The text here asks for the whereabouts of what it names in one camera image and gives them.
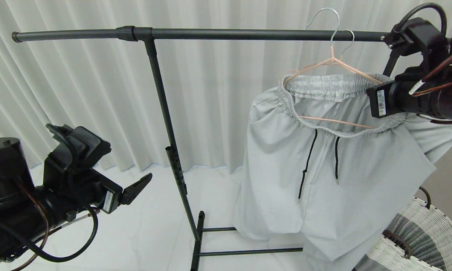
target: white sticker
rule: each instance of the white sticker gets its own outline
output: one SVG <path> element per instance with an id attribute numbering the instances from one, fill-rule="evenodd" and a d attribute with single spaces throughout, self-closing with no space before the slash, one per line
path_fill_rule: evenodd
<path id="1" fill-rule="evenodd" d="M 383 89 L 377 91 L 377 100 L 378 100 L 378 115 L 379 116 L 386 115 L 385 92 Z"/>
<path id="2" fill-rule="evenodd" d="M 104 211 L 110 212 L 110 209 L 112 208 L 112 197 L 114 195 L 111 191 L 107 191 L 105 194 L 105 201 L 104 201 Z"/>
<path id="3" fill-rule="evenodd" d="M 422 80 L 420 80 L 419 82 L 417 82 L 417 84 L 414 84 L 414 87 L 412 87 L 412 89 L 410 89 L 408 94 L 410 94 L 410 95 L 414 94 L 415 91 L 417 91 L 417 89 L 419 89 L 423 84 L 424 84 L 424 82 L 422 82 Z"/>

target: floor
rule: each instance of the floor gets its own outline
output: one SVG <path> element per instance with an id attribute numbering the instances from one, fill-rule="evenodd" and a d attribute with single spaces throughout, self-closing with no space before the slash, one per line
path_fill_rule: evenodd
<path id="1" fill-rule="evenodd" d="M 433 204 L 452 219 L 452 149 L 438 163 L 438 170 L 424 186 Z M 34 182 L 40 184 L 42 167 L 31 170 Z M 120 206 L 112 214 L 99 214 L 99 230 L 91 246 L 78 258 L 55 264 L 40 258 L 26 270 L 33 271 L 181 271 L 189 270 L 194 239 L 183 211 L 171 168 L 152 165 L 144 172 L 133 167 L 120 172 L 117 168 L 102 171 L 122 187 L 152 172 L 150 184 L 129 206 Z M 197 220 L 200 210 L 206 213 L 206 227 L 231 227 L 233 205 L 239 188 L 238 171 L 229 174 L 227 167 L 209 169 L 195 166 L 185 173 L 188 198 Z M 85 219 L 54 234 L 45 251 L 55 256 L 74 253 L 87 240 L 92 220 Z M 241 238 L 232 231 L 204 233 L 202 251 L 245 250 L 301 247 L 300 235 L 282 236 L 276 240 L 256 242 Z M 303 270 L 301 252 L 203 257 L 203 271 L 280 271 Z M 8 271 L 25 262 L 23 255 L 11 264 L 0 264 Z"/>

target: hanger bar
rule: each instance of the hanger bar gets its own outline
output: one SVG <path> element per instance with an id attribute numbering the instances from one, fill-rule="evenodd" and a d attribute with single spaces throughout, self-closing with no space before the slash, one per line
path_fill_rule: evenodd
<path id="1" fill-rule="evenodd" d="M 355 41 L 380 42 L 387 32 L 355 31 Z M 333 31 L 279 29 L 154 29 L 122 26 L 117 29 L 84 29 L 42 32 L 14 32 L 15 42 L 76 40 L 84 38 L 119 38 L 126 41 L 156 40 L 262 40 L 262 41 L 329 41 Z M 334 41 L 351 41 L 351 33 L 338 31 Z"/>

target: gray stripe on basket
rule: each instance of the gray stripe on basket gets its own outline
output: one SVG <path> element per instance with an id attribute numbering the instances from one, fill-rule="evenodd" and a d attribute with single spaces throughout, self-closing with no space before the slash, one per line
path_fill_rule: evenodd
<path id="1" fill-rule="evenodd" d="M 439 269 L 445 269 L 444 259 L 435 242 L 417 223 L 397 214 L 387 229 L 410 245 L 414 257 Z"/>
<path id="2" fill-rule="evenodd" d="M 379 264 L 375 260 L 370 259 L 368 256 L 363 256 L 363 258 L 358 262 L 357 266 L 352 271 L 392 271 L 387 267 Z"/>

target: black metal rack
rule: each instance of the black metal rack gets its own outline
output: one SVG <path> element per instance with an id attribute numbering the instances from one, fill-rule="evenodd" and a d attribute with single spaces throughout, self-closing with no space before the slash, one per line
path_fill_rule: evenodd
<path id="1" fill-rule="evenodd" d="M 355 41 L 376 41 L 380 42 L 385 37 L 386 32 L 366 32 L 355 31 Z M 204 211 L 200 211 L 197 226 L 195 225 L 193 214 L 188 202 L 186 184 L 184 182 L 183 170 L 177 152 L 176 138 L 174 137 L 173 124 L 166 100 L 164 84 L 162 82 L 159 62 L 157 60 L 157 50 L 154 40 L 264 40 L 264 41 L 329 41 L 333 31 L 322 30 L 261 30 L 261 29 L 153 29 L 151 27 L 122 26 L 117 29 L 90 29 L 90 30 L 65 30 L 65 31 L 44 31 L 28 33 L 12 33 L 12 38 L 17 43 L 23 41 L 45 41 L 45 40 L 70 40 L 79 38 L 119 38 L 125 41 L 143 41 L 149 57 L 149 62 L 156 83 L 157 94 L 166 124 L 166 130 L 171 146 L 166 148 L 166 152 L 171 163 L 174 178 L 179 189 L 179 194 L 183 201 L 189 225 L 194 236 L 195 245 L 192 255 L 191 271 L 197 271 L 200 257 L 205 256 L 225 256 L 236 254 L 261 254 L 278 252 L 298 252 L 303 248 L 278 248 L 240 251 L 215 251 L 202 252 L 202 234 L 213 231 L 231 231 L 235 228 L 204 228 Z M 348 31 L 338 31 L 334 41 L 351 41 L 351 33 Z M 390 75 L 395 66 L 395 56 L 391 56 L 385 67 L 384 74 Z"/>

